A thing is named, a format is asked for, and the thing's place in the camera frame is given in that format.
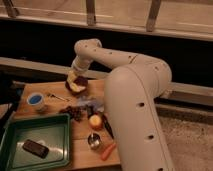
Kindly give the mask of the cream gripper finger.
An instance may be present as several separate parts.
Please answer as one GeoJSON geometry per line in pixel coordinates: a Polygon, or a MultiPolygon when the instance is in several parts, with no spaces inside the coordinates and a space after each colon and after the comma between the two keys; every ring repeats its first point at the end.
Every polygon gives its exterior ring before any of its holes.
{"type": "Polygon", "coordinates": [[[70,70],[68,72],[67,83],[71,85],[77,78],[78,75],[73,70],[70,70]]]}

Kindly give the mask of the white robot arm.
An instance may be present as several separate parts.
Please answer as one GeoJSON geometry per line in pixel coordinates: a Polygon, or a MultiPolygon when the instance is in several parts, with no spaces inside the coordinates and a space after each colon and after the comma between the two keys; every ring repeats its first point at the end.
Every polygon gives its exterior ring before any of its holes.
{"type": "Polygon", "coordinates": [[[175,171],[154,99],[172,80],[169,65],[139,53],[105,49],[98,39],[79,40],[71,68],[78,75],[94,61],[108,67],[104,102],[123,171],[175,171]]]}

